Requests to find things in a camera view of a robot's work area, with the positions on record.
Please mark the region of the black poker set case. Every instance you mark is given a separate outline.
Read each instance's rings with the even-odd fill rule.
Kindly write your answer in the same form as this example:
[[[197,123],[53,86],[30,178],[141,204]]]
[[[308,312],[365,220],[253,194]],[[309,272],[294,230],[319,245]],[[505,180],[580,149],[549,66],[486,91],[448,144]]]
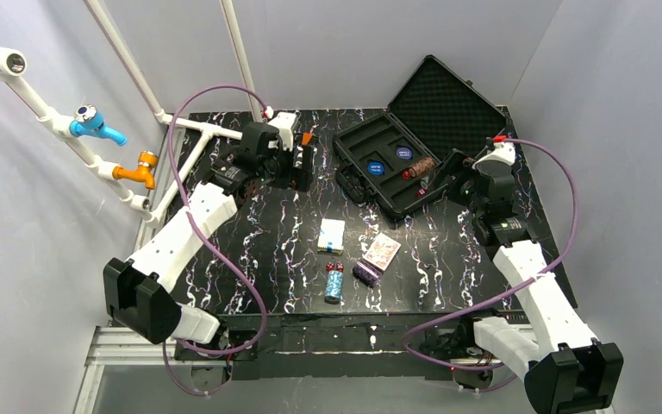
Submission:
[[[444,188],[427,193],[422,187],[434,168],[404,179],[402,173],[420,159],[432,157],[436,166],[452,151],[476,156],[486,141],[502,133],[508,116],[432,54],[422,59],[383,112],[345,129],[333,138],[339,157],[335,178],[356,204],[375,202],[385,215],[401,219],[435,200]],[[413,151],[399,159],[398,147]],[[385,165],[383,176],[367,172],[370,161]],[[425,189],[419,198],[417,192]]]

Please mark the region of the blue white card box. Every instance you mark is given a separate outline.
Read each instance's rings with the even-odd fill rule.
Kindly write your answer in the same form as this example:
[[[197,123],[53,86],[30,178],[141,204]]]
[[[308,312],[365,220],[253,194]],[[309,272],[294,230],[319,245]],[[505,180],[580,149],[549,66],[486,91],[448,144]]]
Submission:
[[[345,227],[343,220],[323,218],[316,250],[320,253],[342,254]]]

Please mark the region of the purple poker chip stack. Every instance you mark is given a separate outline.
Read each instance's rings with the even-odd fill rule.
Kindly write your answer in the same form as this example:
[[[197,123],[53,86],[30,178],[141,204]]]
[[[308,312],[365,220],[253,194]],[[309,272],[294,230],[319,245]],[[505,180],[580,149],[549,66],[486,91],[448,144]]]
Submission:
[[[381,278],[381,272],[365,260],[357,261],[352,269],[353,275],[362,283],[373,288]]]

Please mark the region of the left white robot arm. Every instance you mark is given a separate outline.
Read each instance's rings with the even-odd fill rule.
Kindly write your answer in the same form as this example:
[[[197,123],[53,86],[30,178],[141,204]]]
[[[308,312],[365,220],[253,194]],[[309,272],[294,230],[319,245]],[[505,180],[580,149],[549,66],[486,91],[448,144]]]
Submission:
[[[297,140],[297,116],[280,112],[268,123],[250,122],[240,140],[219,153],[188,204],[144,247],[103,269],[110,317],[152,344],[168,338],[209,344],[219,319],[176,302],[171,292],[189,260],[263,185],[307,191],[313,149]]]

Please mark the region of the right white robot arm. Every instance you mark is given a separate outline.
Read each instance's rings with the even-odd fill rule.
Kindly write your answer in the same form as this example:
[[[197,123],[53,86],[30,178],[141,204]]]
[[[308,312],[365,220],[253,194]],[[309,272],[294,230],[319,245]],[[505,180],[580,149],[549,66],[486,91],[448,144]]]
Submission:
[[[504,316],[463,317],[441,337],[439,355],[457,357],[476,347],[498,358],[524,383],[537,413],[580,413],[610,407],[623,356],[603,343],[572,308],[525,217],[513,207],[512,158],[489,154],[474,160],[453,150],[431,183],[445,182],[454,199],[472,213],[477,242],[512,285],[534,332],[529,340]]]

